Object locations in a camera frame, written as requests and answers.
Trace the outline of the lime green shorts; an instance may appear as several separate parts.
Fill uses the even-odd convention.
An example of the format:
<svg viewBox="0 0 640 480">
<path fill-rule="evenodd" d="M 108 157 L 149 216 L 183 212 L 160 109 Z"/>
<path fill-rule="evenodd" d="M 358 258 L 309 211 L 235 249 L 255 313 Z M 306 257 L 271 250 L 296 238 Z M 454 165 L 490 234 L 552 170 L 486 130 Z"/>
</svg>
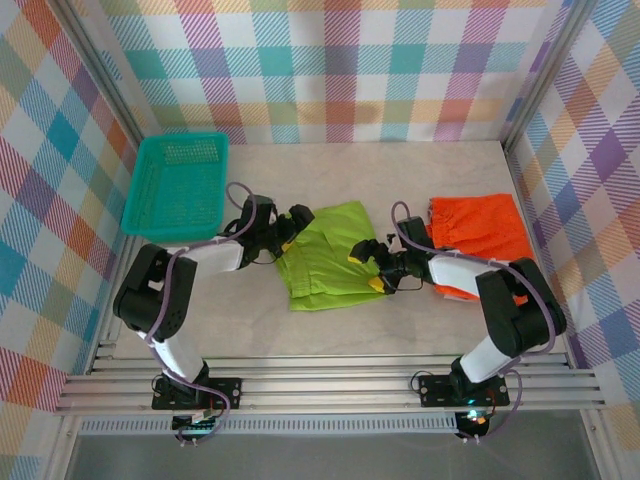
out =
<svg viewBox="0 0 640 480">
<path fill-rule="evenodd" d="M 377 266 L 348 260 L 352 248 L 376 237 L 370 217 L 359 201 L 317 209 L 314 220 L 276 261 L 289 295 L 289 309 L 317 312 L 348 308 L 383 297 L 369 281 Z"/>
</svg>

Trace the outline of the right controller board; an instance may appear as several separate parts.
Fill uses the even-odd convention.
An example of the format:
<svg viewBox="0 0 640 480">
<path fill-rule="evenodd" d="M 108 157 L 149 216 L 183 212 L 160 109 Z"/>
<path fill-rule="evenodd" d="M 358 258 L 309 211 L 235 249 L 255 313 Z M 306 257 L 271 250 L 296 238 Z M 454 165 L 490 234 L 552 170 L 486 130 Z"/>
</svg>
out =
<svg viewBox="0 0 640 480">
<path fill-rule="evenodd" d="M 489 431 L 491 414 L 487 411 L 471 409 L 456 412 L 455 417 L 457 429 L 461 434 L 483 436 Z"/>
</svg>

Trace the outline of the teal plastic basket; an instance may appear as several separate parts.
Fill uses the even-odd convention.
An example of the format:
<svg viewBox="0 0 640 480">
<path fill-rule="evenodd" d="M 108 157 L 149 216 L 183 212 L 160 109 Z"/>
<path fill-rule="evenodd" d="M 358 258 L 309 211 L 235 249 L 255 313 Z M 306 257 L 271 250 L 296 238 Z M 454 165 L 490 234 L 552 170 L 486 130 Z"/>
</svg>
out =
<svg viewBox="0 0 640 480">
<path fill-rule="evenodd" d="M 221 132 L 165 134 L 140 144 L 121 229 L 155 243 L 214 236 L 223 219 L 229 138 Z"/>
</svg>

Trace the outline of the controller board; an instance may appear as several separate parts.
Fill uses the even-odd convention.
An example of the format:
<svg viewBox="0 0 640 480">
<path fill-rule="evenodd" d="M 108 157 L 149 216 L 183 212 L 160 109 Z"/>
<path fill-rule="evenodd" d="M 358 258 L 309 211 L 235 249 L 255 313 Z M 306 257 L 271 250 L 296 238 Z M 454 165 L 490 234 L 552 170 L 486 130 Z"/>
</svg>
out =
<svg viewBox="0 0 640 480">
<path fill-rule="evenodd" d="M 176 415 L 171 419 L 171 429 L 174 431 L 210 432 L 216 426 L 220 414 L 211 410 L 200 411 L 189 415 Z"/>
<path fill-rule="evenodd" d="M 491 414 L 487 411 L 471 409 L 456 412 L 455 417 L 457 429 L 461 434 L 483 436 L 489 431 Z"/>
</svg>

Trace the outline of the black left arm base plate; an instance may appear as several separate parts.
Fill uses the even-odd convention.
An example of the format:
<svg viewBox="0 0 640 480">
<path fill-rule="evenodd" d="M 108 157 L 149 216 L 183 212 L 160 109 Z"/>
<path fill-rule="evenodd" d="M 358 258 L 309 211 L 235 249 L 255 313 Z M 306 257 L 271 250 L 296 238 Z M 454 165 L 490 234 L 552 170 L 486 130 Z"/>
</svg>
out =
<svg viewBox="0 0 640 480">
<path fill-rule="evenodd" d="M 213 395 L 211 390 L 224 394 L 231 408 L 238 409 L 242 395 L 241 378 L 208 378 L 205 383 L 206 391 L 203 391 L 162 375 L 156 376 L 151 386 L 153 410 L 222 410 L 225 407 L 224 400 L 219 395 Z"/>
</svg>

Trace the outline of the aluminium frame rail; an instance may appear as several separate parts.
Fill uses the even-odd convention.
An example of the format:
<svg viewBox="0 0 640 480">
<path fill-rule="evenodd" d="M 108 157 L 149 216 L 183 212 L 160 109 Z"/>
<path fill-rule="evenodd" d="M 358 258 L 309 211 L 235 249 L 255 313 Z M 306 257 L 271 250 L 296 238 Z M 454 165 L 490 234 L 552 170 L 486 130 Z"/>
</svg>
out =
<svg viewBox="0 0 640 480">
<path fill-rule="evenodd" d="M 221 357 L 208 361 L 216 377 L 239 377 L 239 410 L 247 414 L 417 412 L 409 380 L 417 371 L 446 374 L 451 355 L 338 355 Z M 523 392 L 523 410 L 586 410 L 605 405 L 595 374 L 571 366 L 564 353 L 533 357 L 508 376 L 511 393 Z M 132 415 L 151 410 L 151 359 L 100 357 L 86 375 L 64 385 L 59 415 Z"/>
</svg>

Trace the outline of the orange shorts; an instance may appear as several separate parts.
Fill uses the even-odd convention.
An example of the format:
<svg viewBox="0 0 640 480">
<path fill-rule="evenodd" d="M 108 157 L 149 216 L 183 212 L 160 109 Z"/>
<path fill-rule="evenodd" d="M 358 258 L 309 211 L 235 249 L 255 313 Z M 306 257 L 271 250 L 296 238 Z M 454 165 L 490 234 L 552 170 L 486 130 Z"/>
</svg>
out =
<svg viewBox="0 0 640 480">
<path fill-rule="evenodd" d="M 534 257 L 527 230 L 510 194 L 434 197 L 427 232 L 437 249 L 452 249 L 508 264 Z M 440 294 L 478 297 L 476 277 L 494 268 L 460 258 L 436 256 L 429 263 Z"/>
</svg>

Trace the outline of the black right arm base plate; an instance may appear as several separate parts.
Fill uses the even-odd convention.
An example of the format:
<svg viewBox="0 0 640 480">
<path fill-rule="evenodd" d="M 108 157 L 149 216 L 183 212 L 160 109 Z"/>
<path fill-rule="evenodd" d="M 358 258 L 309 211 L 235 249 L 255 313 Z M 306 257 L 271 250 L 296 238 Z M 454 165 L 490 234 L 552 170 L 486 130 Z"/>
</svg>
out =
<svg viewBox="0 0 640 480">
<path fill-rule="evenodd" d="M 493 407 L 510 404 L 506 382 L 498 376 L 472 383 L 454 375 L 423 375 L 418 377 L 418 393 L 422 407 Z"/>
</svg>

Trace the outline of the aluminium frame post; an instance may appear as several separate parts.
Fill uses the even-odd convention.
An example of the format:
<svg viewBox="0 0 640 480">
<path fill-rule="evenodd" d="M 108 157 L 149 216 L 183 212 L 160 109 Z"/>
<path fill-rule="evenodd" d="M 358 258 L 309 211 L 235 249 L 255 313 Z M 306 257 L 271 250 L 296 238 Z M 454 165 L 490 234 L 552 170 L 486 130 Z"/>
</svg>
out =
<svg viewBox="0 0 640 480">
<path fill-rule="evenodd" d="M 515 149 L 598 0 L 548 0 L 517 71 L 518 84 L 499 142 L 506 157 Z"/>
<path fill-rule="evenodd" d="M 102 55 L 85 31 L 80 16 L 76 13 L 71 0 L 45 0 L 45 2 L 60 22 L 62 29 L 69 36 L 85 68 L 94 80 L 98 90 L 104 95 L 125 135 L 135 147 L 138 147 L 143 140 L 143 132 L 121 95 L 115 80 L 109 73 Z"/>
</svg>

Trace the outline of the left controller board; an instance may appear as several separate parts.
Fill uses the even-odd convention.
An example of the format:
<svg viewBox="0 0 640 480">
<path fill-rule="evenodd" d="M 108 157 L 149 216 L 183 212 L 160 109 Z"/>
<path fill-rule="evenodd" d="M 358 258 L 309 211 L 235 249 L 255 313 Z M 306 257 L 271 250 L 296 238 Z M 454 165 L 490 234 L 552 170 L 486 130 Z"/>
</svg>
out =
<svg viewBox="0 0 640 480">
<path fill-rule="evenodd" d="M 210 432 L 216 426 L 220 414 L 211 410 L 200 411 L 189 415 L 176 415 L 171 419 L 171 429 L 174 431 Z"/>
</svg>

